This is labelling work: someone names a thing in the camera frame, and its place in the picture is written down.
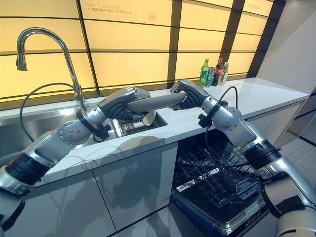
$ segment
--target floor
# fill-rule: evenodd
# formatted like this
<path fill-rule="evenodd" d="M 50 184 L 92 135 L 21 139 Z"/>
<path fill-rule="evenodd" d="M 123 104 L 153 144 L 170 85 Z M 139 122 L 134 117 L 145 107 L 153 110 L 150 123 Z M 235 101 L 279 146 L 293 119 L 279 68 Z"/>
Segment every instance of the floor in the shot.
<path fill-rule="evenodd" d="M 316 147 L 296 138 L 282 146 L 282 155 L 289 157 L 306 178 L 316 183 Z M 244 237 L 274 237 L 277 219 L 268 214 Z M 159 212 L 117 233 L 114 237 L 212 237 L 194 224 L 177 206 L 170 204 Z"/>

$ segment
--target dishwasher rack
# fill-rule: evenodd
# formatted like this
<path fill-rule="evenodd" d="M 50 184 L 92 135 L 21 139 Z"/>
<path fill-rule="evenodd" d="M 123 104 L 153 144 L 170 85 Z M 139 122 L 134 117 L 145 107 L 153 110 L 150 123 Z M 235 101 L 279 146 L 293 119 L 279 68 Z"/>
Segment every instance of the dishwasher rack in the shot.
<path fill-rule="evenodd" d="M 176 161 L 174 182 L 179 192 L 197 185 L 217 207 L 228 202 L 245 201 L 257 192 L 254 169 L 231 143 L 223 142 L 196 151 L 180 154 Z"/>

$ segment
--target white countertop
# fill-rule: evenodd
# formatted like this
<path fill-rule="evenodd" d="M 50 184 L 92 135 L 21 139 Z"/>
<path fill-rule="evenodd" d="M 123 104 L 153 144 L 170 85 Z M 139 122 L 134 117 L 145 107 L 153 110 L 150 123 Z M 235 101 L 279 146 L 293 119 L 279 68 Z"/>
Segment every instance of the white countertop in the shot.
<path fill-rule="evenodd" d="M 219 99 L 229 86 L 238 90 L 238 108 L 244 119 L 278 109 L 308 98 L 309 94 L 259 78 L 241 79 L 226 82 L 225 86 L 205 88 L 213 97 Z M 169 94 L 169 90 L 150 91 L 152 97 Z M 86 103 L 96 103 L 102 98 L 87 99 Z M 224 97 L 229 106 L 235 106 L 235 91 L 230 90 Z M 36 111 L 75 106 L 74 101 L 27 107 L 25 114 Z M 13 117 L 19 110 L 0 112 L 0 117 Z M 173 111 L 169 108 L 157 110 L 167 122 L 167 126 L 139 132 L 117 139 L 74 149 L 55 167 L 50 169 L 39 185 L 74 175 L 110 162 L 139 154 L 159 146 L 177 142 L 205 131 L 198 125 L 201 108 Z"/>

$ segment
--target dishwasher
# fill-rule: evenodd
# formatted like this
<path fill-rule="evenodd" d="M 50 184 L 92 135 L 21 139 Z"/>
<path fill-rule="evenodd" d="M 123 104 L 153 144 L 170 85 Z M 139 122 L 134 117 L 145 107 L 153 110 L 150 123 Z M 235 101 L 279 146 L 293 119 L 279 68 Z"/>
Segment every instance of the dishwasher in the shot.
<path fill-rule="evenodd" d="M 254 169 L 217 129 L 179 142 L 171 201 L 212 236 L 241 236 L 269 211 Z"/>

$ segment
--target kitchen faucet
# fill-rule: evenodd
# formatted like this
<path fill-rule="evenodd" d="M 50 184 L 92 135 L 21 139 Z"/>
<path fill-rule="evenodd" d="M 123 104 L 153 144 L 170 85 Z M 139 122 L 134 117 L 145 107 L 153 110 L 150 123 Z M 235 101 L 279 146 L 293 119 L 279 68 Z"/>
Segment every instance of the kitchen faucet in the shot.
<path fill-rule="evenodd" d="M 62 41 L 62 39 L 59 36 L 57 36 L 55 33 L 53 33 L 50 30 L 40 28 L 40 27 L 32 27 L 32 28 L 25 29 L 19 35 L 18 44 L 17 44 L 18 57 L 16 60 L 17 69 L 20 71 L 27 71 L 25 55 L 24 55 L 24 44 L 25 44 L 27 37 L 29 37 L 30 35 L 33 35 L 33 34 L 43 34 L 43 35 L 49 36 L 49 37 L 53 38 L 59 44 L 59 46 L 61 47 L 61 49 L 64 53 L 66 63 L 67 63 L 68 69 L 69 69 L 69 73 L 70 73 L 71 79 L 73 81 L 74 91 L 75 91 L 75 99 L 77 101 L 80 101 L 80 99 L 84 100 L 84 97 L 82 94 L 82 89 L 78 83 L 78 80 L 77 80 L 77 77 L 75 74 L 75 70 L 73 67 L 73 63 L 71 61 L 67 46 L 65 45 L 65 43 Z"/>

